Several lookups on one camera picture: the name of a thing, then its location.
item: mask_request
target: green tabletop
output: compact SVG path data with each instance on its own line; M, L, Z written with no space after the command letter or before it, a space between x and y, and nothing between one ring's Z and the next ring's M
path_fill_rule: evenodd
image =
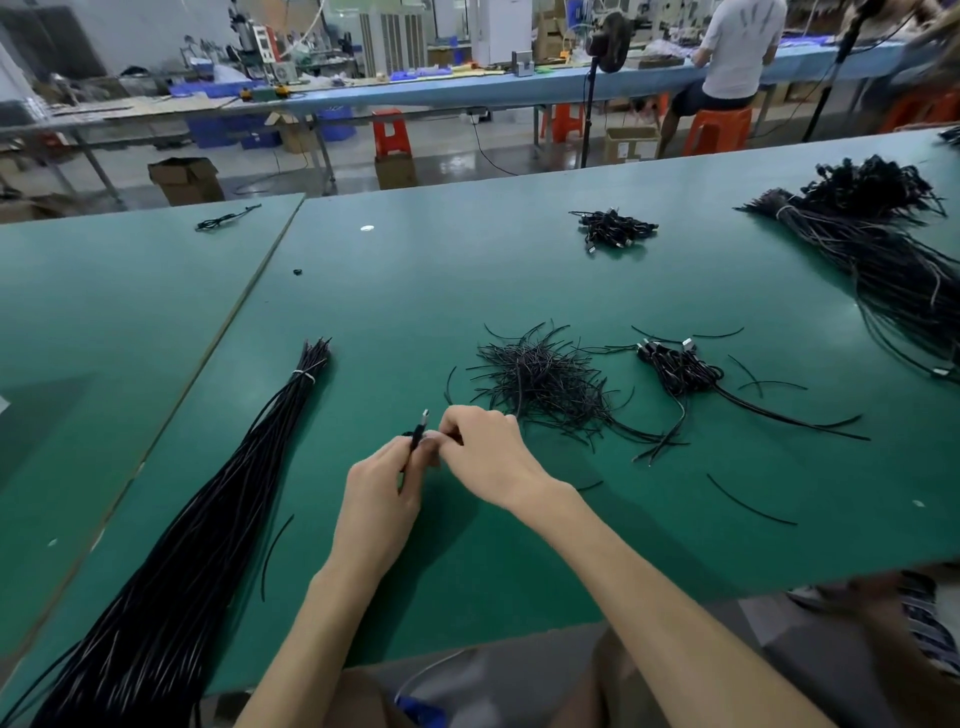
M0 655L96 538L297 210L218 203L0 227Z
M904 368L865 331L849 283L768 221L732 208L772 186L798 189L818 162L876 152L919 163L960 214L960 154L931 133L606 166L306 202L210 357L99 547L54 614L13 693L107 605L155 537L230 455L295 366L305 337L332 336L333 363L305 418L276 509L266 601L243 615L210 686L255 684L329 549L348 467L411 428L424 407L472 396L464 368L491 340L552 319L584 344L720 333L702 355L731 387L787 379L763 403L829 422L863 413L863 443L761 419L712 395L694 399L690 447L653 467L615 435L596 453L536 437L560 477L597 473L589 504L699 600L770 592L960 551L958 393ZM617 207L660 223L623 255L584 252L571 209ZM372 226L371 230L362 228ZM917 235L960 254L955 218ZM293 269L302 276L295 277ZM628 424L666 430L676 405L623 353L597 360L629 391ZM766 521L716 490L707 473ZM430 475L420 519L361 627L350 660L369 663L598 619L548 546L509 515Z

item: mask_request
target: bundle of black cables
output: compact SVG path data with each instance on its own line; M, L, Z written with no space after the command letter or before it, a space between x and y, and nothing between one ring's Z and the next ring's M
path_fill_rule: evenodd
M584 242L587 252L593 253L598 245L608 248L629 248L637 240L645 240L654 235L659 227L656 223L644 223L632 217L617 214L615 209L606 212L570 211L580 217L580 227L587 228Z
M856 415L847 420L830 423L828 425L813 425L801 420L795 420L786 415L781 415L777 412L772 412L769 409L764 409L752 402L742 400L733 392L729 392L720 386L720 380L724 377L724 371L718 366L701 361L697 356L697 347L692 339L686 339L681 346L681 349L673 349L665 346L661 341L651 341L649 339L644 339L642 344L636 345L637 357L644 364L649 364L653 367L664 391L670 395L680 407L680 419L673 425L670 432L667 433L667 436L663 438L664 443L668 442L680 432L680 428L686 419L686 411L689 406L688 398L690 395L697 394L698 392L716 392L725 400L731 401L738 407L742 407L762 417L776 420L777 422L796 425L798 427L807 427L821 432L829 432L830 434L849 437L854 440L870 440L869 437L864 437L863 435L854 435L849 432L839 432L836 430L837 427L852 425L861 418L861 415ZM646 455L650 455L650 464L653 464L654 458L657 457L661 450L662 444L646 452L642 452L634 459L637 460Z
M800 190L811 209L877 222L921 223L913 213L927 210L946 216L933 186L912 164L901 167L873 155L863 164L849 158L836 166L818 164L817 174L820 180Z
M853 279L853 294L881 347L932 376L960 362L960 261L909 233L825 214L801 197L771 189L740 209L778 221ZM900 333L946 366L926 366L898 348L880 325Z
M221 470L174 518L143 565L65 660L33 728L185 728L210 678L212 647L271 517L294 429L328 341L305 343L297 369L268 401Z
M590 354L573 341L554 339L568 327L554 327L537 338L544 326L546 322L516 338L498 336L487 329L501 342L509 343L479 348L480 357L487 363L469 369L488 370L473 379L489 377L493 383L478 387L473 400L489 397L490 409L505 405L521 422L558 429L591 447L593 437L605 427L630 440L659 445L664 439L662 435L634 429L615 418L614 410L626 406L630 398L613 407L611 395L616 390L606 389L607 379L591 366Z
M940 132L940 138L951 147L960 147L960 126L944 129Z

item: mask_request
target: wall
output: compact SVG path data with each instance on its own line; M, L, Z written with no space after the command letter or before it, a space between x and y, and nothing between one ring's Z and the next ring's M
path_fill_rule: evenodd
M229 0L0 0L0 6L73 8L108 73L130 65L182 66L180 47L190 35L220 45L236 43Z

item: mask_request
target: person's back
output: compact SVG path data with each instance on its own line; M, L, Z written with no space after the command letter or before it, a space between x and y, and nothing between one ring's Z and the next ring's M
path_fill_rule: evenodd
M785 0L723 0L701 47L712 50L704 92L715 99L753 96L763 56L780 41Z

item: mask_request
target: dark shorts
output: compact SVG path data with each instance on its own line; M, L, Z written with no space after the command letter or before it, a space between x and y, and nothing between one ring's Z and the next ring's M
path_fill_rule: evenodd
M704 82L695 81L673 97L670 110L677 116L693 116L697 111L736 111L745 109L754 101L754 96L743 99L715 99L704 93Z

